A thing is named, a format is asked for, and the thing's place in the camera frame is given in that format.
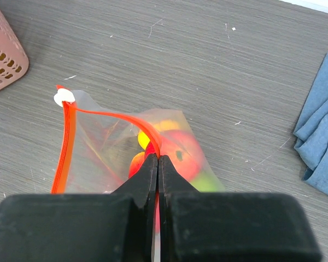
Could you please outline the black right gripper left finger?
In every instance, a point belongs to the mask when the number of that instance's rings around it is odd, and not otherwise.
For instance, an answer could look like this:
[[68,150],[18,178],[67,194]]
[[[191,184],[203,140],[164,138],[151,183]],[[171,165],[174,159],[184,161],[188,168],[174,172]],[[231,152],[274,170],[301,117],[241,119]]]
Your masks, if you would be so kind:
[[0,203],[0,261],[153,261],[157,156],[110,194],[16,194]]

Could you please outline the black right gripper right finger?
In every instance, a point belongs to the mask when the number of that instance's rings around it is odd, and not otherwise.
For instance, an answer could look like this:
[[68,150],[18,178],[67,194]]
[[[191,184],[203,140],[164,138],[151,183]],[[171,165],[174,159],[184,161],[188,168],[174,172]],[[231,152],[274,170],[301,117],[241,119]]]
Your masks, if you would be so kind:
[[321,261],[303,207],[283,193],[202,193],[168,156],[158,173],[161,261]]

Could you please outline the green toy apple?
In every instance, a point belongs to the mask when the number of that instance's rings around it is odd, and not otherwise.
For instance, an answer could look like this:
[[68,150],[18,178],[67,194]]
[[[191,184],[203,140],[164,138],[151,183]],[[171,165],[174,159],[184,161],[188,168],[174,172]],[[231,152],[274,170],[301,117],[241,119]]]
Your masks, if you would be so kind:
[[203,175],[194,178],[191,185],[200,192],[224,192],[226,190],[219,180]]

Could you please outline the red toy pepper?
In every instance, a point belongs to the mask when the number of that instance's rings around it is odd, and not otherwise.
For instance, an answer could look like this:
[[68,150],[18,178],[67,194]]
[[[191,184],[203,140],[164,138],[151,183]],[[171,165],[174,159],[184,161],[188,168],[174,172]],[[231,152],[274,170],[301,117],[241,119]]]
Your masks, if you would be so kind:
[[133,157],[128,171],[128,178],[131,178],[134,174],[138,172],[144,161],[145,152],[140,152]]

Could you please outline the red toy apple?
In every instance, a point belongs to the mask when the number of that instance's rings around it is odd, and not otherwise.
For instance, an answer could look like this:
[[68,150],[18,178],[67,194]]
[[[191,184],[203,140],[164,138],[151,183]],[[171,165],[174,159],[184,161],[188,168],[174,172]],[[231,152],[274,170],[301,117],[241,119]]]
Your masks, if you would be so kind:
[[184,130],[167,130],[161,134],[161,156],[169,156],[176,171],[187,181],[193,180],[204,163],[204,153],[195,136]]

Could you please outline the clear zip top bag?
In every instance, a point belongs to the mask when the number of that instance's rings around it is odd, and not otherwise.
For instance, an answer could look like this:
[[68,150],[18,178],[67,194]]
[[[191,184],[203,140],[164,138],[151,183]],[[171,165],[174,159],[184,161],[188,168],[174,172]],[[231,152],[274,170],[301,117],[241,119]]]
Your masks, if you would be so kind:
[[[108,111],[87,92],[63,86],[57,87],[54,101],[63,108],[64,135],[53,194],[110,194],[129,179],[131,161],[140,152],[145,152],[145,160],[151,154],[157,156],[158,173],[161,133],[184,130],[193,134],[178,110],[152,109],[138,114]],[[196,177],[201,175],[218,180],[205,156]],[[157,179],[155,193],[154,259],[161,254]]]

